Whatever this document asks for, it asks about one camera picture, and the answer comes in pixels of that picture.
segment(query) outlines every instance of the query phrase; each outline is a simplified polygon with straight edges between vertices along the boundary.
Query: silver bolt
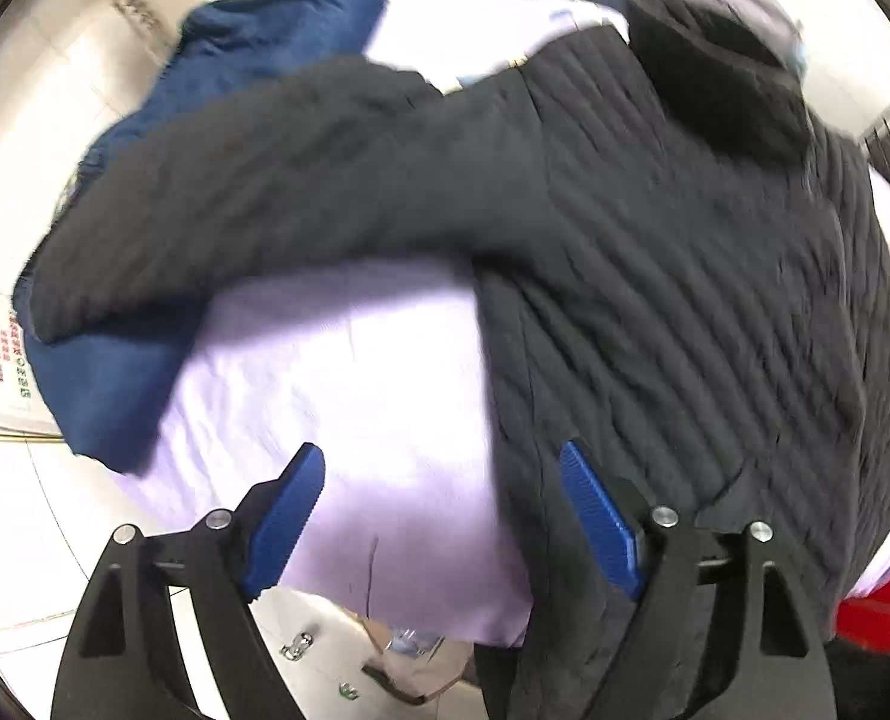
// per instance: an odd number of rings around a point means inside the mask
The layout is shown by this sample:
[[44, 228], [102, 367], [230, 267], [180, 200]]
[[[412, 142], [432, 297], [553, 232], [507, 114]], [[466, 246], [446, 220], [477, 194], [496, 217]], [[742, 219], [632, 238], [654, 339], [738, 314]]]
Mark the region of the silver bolt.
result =
[[134, 525], [119, 525], [115, 528], [115, 533], [112, 533], [112, 538], [119, 544], [127, 544], [134, 538], [135, 533]]
[[678, 524], [678, 512], [670, 506], [656, 506], [651, 509], [651, 518], [656, 525], [663, 528], [673, 528]]
[[315, 637], [307, 631], [302, 631], [299, 635], [296, 635], [294, 640], [292, 640], [290, 647], [281, 648], [280, 654], [282, 654], [287, 661], [300, 661], [304, 657], [304, 653], [307, 653], [308, 647], [314, 643]]
[[227, 509], [215, 509], [213, 512], [208, 512], [208, 516], [205, 517], [205, 524], [212, 531], [220, 531], [232, 524], [232, 513]]
[[760, 520], [756, 520], [748, 526], [748, 533], [751, 533], [751, 538], [754, 538], [755, 541], [760, 541], [761, 543], [771, 541], [771, 537], [775, 535], [775, 532], [771, 530], [771, 526], [768, 522], [761, 522]]

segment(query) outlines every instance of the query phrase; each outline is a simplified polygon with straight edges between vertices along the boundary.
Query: blue jacket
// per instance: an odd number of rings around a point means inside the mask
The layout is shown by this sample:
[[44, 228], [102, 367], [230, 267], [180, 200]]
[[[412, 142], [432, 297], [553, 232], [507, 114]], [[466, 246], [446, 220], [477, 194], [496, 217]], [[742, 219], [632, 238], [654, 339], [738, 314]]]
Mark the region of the blue jacket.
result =
[[[165, 122], [261, 79], [357, 55], [383, 9], [384, 0], [225, 0], [193, 11], [144, 105], [86, 153], [69, 204], [83, 198], [123, 149]], [[14, 307], [45, 403], [72, 451], [116, 471], [138, 470], [155, 442], [206, 302], [158, 306], [44, 343], [28, 311], [34, 267], [35, 256], [16, 286]]]

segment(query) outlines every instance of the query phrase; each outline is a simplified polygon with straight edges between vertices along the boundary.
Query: jacket sleeve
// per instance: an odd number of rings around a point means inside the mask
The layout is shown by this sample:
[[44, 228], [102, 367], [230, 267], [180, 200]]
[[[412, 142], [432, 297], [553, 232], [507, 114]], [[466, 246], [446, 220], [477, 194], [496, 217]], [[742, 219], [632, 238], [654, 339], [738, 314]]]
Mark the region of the jacket sleeve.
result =
[[851, 572], [859, 579], [890, 528], [890, 253], [875, 216], [868, 164], [859, 148], [813, 122], [821, 190], [835, 207], [842, 237], [845, 309], [854, 331], [856, 370], [864, 385], [859, 485]]
[[122, 153], [35, 254], [45, 341], [249, 276], [365, 256], [511, 256], [546, 224], [518, 71], [443, 98], [360, 58], [261, 84]]

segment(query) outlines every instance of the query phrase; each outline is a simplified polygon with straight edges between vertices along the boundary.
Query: red object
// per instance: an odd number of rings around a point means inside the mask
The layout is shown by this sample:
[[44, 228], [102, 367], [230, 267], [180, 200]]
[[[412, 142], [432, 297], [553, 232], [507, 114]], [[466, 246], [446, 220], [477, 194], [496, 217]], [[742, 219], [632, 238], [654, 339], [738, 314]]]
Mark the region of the red object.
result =
[[837, 635], [866, 650], [890, 655], [890, 582], [867, 598], [849, 598], [838, 606]]

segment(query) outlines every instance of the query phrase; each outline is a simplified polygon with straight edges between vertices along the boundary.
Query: white tile floor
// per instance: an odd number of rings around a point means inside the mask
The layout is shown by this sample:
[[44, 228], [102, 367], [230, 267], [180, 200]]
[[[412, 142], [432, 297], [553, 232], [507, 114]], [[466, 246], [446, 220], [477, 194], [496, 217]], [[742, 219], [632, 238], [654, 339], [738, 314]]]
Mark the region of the white tile floor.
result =
[[[805, 25], [806, 92], [832, 124], [858, 133], [890, 102], [890, 28], [871, 0], [780, 0]], [[104, 0], [14, 0], [0, 20], [0, 290], [9, 292], [45, 232], [59, 191], [91, 140], [134, 109], [157, 65]], [[116, 525], [158, 532], [100, 464], [63, 445], [0, 442], [0, 670], [38, 720], [48, 717], [73, 610]], [[174, 596], [182, 649], [202, 709], [224, 717], [195, 640], [187, 592]], [[302, 630], [317, 642], [299, 664], [275, 655], [309, 718], [484, 718], [459, 685], [428, 707], [391, 701], [362, 678], [365, 636], [321, 599], [283, 590], [254, 605], [274, 651]], [[361, 692], [349, 702], [338, 683]]]

